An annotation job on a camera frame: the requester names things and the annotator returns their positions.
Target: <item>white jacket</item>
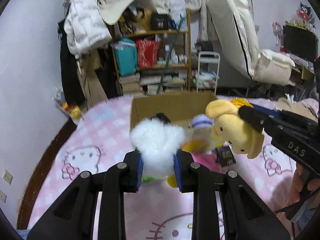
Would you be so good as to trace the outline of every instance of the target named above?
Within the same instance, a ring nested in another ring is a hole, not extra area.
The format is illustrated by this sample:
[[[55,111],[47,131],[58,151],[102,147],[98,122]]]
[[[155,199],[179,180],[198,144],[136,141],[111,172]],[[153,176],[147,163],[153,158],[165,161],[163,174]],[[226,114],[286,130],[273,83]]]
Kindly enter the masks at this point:
[[[76,58],[101,48],[112,39],[100,16],[97,0],[70,0],[64,30],[69,50]]]

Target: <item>wall outlet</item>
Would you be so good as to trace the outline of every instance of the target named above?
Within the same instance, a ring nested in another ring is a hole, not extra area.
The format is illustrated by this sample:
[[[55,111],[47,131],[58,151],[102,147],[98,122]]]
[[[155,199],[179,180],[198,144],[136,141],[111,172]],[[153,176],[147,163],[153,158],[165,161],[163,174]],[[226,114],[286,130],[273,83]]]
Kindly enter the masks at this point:
[[[7,171],[5,170],[4,175],[3,175],[3,179],[8,182],[9,184],[11,184],[11,181],[13,179],[13,176]]]
[[[0,200],[2,200],[3,203],[5,203],[6,199],[7,199],[7,195],[0,190]]]

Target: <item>cap brim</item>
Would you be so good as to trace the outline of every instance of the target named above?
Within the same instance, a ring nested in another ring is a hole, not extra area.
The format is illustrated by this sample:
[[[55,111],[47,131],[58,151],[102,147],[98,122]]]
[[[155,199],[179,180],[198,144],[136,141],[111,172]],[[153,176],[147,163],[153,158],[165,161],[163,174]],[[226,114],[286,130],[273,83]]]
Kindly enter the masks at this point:
[[[125,9],[133,2],[142,8],[151,9],[155,12],[157,11],[152,0],[117,0],[114,3],[109,4],[99,3],[98,8],[102,19],[108,25],[114,25],[118,22]]]

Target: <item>pink bedspread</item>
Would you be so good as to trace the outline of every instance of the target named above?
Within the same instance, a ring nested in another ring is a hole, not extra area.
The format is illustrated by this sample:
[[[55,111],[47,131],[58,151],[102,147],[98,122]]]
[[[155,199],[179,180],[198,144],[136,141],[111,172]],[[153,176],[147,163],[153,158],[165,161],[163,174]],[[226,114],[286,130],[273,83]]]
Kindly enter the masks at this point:
[[[80,172],[88,170],[95,174],[106,171],[133,150],[129,138],[131,101],[131,97],[107,100],[84,115],[76,131],[58,152],[33,207],[28,229]],[[271,101],[265,99],[252,99],[250,102],[275,108]],[[248,160],[245,155],[236,155],[237,164],[224,168],[222,172],[237,171],[270,209],[276,210],[288,197],[295,163],[270,142],[271,138],[265,135],[259,157]],[[218,198],[220,236],[223,238],[219,203]],[[127,239],[191,239],[192,211],[192,193],[181,194],[166,182],[143,184],[138,193],[125,194]],[[94,239],[98,218],[96,215]]]

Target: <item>yellow plush toy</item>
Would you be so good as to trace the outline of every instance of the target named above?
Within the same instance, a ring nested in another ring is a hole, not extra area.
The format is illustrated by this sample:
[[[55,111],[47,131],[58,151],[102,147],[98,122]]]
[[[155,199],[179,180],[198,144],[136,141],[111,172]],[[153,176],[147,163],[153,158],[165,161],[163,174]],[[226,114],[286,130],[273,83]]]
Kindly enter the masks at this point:
[[[264,135],[239,117],[238,109],[244,105],[252,107],[245,99],[218,99],[207,105],[205,114],[214,119],[212,132],[226,140],[235,154],[247,154],[248,159],[254,159],[261,151]]]

